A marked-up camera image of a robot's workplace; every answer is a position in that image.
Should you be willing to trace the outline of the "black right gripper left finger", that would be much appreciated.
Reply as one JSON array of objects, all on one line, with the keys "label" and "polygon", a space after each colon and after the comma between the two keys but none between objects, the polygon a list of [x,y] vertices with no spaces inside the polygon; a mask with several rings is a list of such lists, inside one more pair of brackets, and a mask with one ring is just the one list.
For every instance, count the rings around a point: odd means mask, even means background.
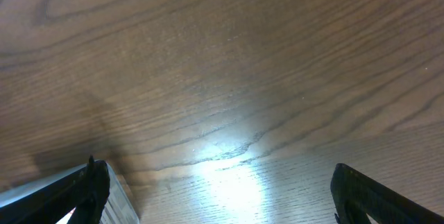
[{"label": "black right gripper left finger", "polygon": [[110,195],[108,164],[92,156],[84,165],[1,193],[1,222],[98,223]]}]

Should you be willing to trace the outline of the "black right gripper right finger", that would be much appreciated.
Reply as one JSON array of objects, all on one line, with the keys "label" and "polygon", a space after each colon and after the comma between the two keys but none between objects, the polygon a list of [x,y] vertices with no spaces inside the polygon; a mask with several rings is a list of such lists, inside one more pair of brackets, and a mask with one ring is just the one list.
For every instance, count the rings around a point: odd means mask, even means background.
[{"label": "black right gripper right finger", "polygon": [[338,224],[442,223],[443,217],[385,187],[352,167],[338,163],[330,182]]}]

